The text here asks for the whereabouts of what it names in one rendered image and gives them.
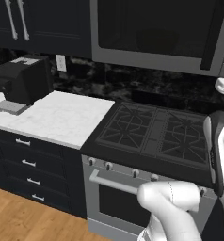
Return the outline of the oven door with window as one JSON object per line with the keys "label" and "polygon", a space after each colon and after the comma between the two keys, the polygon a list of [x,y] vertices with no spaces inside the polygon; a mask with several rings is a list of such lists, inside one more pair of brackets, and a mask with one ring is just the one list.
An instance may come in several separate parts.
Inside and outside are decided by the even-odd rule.
{"label": "oven door with window", "polygon": [[99,177],[136,188],[144,181],[99,168],[87,168],[84,174],[88,217],[129,233],[139,233],[148,225],[150,212],[140,206],[136,195],[91,182],[89,176],[95,169]]}

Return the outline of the black gas hob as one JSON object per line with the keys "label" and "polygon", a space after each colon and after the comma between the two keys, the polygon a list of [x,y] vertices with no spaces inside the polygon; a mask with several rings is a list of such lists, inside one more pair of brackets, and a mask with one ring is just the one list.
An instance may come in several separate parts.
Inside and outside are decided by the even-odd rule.
{"label": "black gas hob", "polygon": [[119,102],[113,104],[81,153],[211,188],[203,115]]}

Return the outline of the dark drawer front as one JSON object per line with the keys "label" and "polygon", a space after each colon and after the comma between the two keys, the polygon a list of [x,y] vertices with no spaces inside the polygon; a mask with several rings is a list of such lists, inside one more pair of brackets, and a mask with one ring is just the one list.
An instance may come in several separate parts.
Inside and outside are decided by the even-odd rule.
{"label": "dark drawer front", "polygon": [[[26,146],[23,144],[16,143],[15,139],[19,138],[23,141],[30,141],[31,146]],[[53,158],[62,158],[62,148],[51,142],[35,139],[33,137],[22,136],[14,134],[11,132],[0,130],[0,147],[2,145],[9,145],[11,147],[23,148],[32,152],[38,152],[39,154],[44,154],[51,156]]]}
{"label": "dark drawer front", "polygon": [[[16,180],[13,180],[11,182],[11,186],[15,194],[24,196],[33,201],[38,201],[40,203],[65,211],[67,213],[71,211],[69,199],[64,195],[57,194],[56,192],[50,191],[46,188],[28,185],[23,182],[18,182]],[[32,194],[36,194],[39,197],[44,197],[45,201],[40,201],[32,198]]]}
{"label": "dark drawer front", "polygon": [[[9,145],[2,145],[0,150],[6,161],[21,164],[24,167],[30,167],[32,169],[47,172],[57,177],[65,177],[63,165],[58,159],[39,154],[38,152],[32,152],[27,149],[11,147]],[[22,160],[24,159],[31,163],[36,162],[36,167],[23,164]]]}
{"label": "dark drawer front", "polygon": [[[23,168],[18,165],[7,164],[5,165],[6,172],[11,181],[16,180],[28,185],[34,185],[36,187],[46,188],[50,191],[54,191],[57,194],[68,196],[68,188],[66,183],[60,179],[53,177],[44,172],[33,170],[30,168]],[[40,185],[29,183],[26,179],[32,178],[34,181],[41,181]]]}

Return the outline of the black coffee machine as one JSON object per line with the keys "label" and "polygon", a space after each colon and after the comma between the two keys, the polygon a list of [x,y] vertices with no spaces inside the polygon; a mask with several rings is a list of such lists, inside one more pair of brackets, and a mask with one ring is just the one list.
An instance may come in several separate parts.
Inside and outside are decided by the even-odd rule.
{"label": "black coffee machine", "polygon": [[0,112],[20,115],[54,91],[47,56],[25,55],[0,65]]}

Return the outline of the white wall socket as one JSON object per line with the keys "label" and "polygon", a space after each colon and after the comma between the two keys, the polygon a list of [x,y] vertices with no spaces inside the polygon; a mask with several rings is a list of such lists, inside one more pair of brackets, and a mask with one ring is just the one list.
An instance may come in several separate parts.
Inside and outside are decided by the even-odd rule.
{"label": "white wall socket", "polygon": [[66,68],[66,58],[63,55],[56,55],[56,65],[60,72],[65,72]]}

